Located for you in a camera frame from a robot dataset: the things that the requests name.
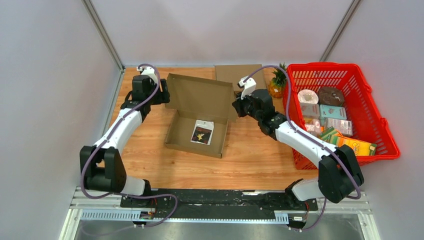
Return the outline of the grey patterned carton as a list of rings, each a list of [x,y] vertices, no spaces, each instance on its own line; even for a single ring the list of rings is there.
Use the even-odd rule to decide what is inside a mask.
[[[350,120],[326,118],[324,120],[324,126],[326,128],[333,127],[334,129],[339,131],[343,136],[347,136],[347,137],[353,136],[353,123]]]

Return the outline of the pink grey small carton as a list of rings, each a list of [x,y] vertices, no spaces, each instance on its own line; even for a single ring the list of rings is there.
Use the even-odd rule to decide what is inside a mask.
[[[308,118],[308,119],[320,118],[321,114],[320,114],[319,104],[300,102],[299,105],[300,105],[301,114],[304,118]]]

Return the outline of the brown chocolate donut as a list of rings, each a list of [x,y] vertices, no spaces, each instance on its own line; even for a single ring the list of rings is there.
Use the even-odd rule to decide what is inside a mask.
[[[345,103],[342,91],[335,87],[323,86],[318,90],[317,95],[321,105],[341,107]]]

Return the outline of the small pineapple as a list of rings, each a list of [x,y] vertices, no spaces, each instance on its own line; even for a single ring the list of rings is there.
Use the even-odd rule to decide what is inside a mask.
[[[273,72],[274,77],[268,84],[268,93],[276,99],[283,97],[283,89],[287,83],[286,75],[279,69],[276,68]]]

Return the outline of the black star packet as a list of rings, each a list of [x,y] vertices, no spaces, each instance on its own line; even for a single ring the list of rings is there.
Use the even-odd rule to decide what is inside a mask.
[[[210,145],[215,124],[213,121],[197,119],[194,124],[194,129],[190,141],[203,145]]]

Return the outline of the green striped box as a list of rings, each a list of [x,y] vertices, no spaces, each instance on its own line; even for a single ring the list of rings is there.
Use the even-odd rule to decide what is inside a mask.
[[[340,135],[341,135],[340,132],[337,129],[335,129],[334,127],[331,126],[329,128],[326,128],[321,133],[319,138],[321,140],[325,141],[325,142],[330,142],[332,137],[334,137],[334,136],[339,137]]]

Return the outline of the yellow orange snack box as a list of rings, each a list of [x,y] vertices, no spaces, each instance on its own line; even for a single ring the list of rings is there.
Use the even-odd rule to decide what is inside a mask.
[[[377,149],[377,144],[370,143],[350,137],[333,136],[332,143],[338,147],[347,145],[350,147],[356,156],[374,156]]]

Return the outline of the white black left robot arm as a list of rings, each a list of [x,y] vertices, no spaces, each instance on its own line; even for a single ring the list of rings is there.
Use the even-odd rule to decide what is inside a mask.
[[[132,79],[132,90],[120,106],[118,117],[108,131],[92,146],[83,146],[79,153],[84,195],[95,199],[89,190],[131,196],[140,207],[153,201],[148,180],[127,175],[121,154],[134,131],[145,121],[152,105],[169,103],[170,93],[164,78],[153,73],[142,73]]]

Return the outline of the red plastic basket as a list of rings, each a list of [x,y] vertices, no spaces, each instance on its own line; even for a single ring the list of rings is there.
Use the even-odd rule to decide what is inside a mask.
[[[373,99],[372,88],[361,68],[354,63],[310,62],[293,63],[286,70],[289,80],[283,93],[283,105],[288,105],[289,118],[300,128],[305,127],[298,92],[317,92],[322,87],[339,89],[345,99],[343,107],[352,122],[353,138],[376,144],[373,156],[358,156],[360,166],[377,161],[395,160],[401,151],[391,133],[388,121],[381,116]]]

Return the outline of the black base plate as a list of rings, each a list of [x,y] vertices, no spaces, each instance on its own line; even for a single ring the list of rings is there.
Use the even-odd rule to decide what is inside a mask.
[[[153,211],[153,219],[189,222],[265,222],[305,224],[307,214],[318,210],[316,199],[300,202],[277,190],[173,189],[151,190],[153,199],[124,196],[122,208]]]

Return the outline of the teal small carton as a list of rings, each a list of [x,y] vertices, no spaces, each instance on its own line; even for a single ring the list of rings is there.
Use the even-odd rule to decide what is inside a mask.
[[[320,104],[319,111],[320,111],[320,120],[323,120],[323,121],[327,118],[347,120],[346,110],[342,106]]]

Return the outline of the brown cardboard box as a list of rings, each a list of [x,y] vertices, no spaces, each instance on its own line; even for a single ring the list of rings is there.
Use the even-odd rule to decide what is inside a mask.
[[[217,81],[232,83],[234,94],[236,95],[243,90],[237,85],[237,83],[243,77],[247,77],[260,67],[262,67],[261,64],[215,65],[215,79]],[[252,78],[256,82],[256,89],[267,88],[263,70],[255,73]]]

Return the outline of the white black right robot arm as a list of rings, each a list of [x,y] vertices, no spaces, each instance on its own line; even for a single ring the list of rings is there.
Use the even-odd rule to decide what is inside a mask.
[[[352,148],[328,143],[296,125],[275,110],[265,89],[250,95],[237,93],[232,106],[239,117],[252,117],[266,136],[290,146],[317,167],[316,178],[299,179],[285,189],[289,208],[299,209],[309,199],[325,198],[337,204],[344,198],[361,197],[360,186],[365,180]]]

